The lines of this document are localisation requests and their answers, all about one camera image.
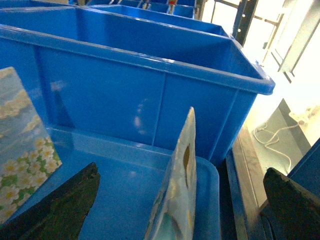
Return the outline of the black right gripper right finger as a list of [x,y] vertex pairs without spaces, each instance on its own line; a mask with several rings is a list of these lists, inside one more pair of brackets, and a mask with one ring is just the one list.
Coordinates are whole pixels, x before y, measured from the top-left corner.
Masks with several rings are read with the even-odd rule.
[[320,238],[319,197],[273,167],[267,169],[263,186],[286,239]]

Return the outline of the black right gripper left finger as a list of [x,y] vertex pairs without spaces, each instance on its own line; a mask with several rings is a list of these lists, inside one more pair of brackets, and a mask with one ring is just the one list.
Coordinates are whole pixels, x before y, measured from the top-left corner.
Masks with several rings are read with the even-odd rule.
[[77,240],[99,189],[91,162],[37,204],[0,228],[2,240]]

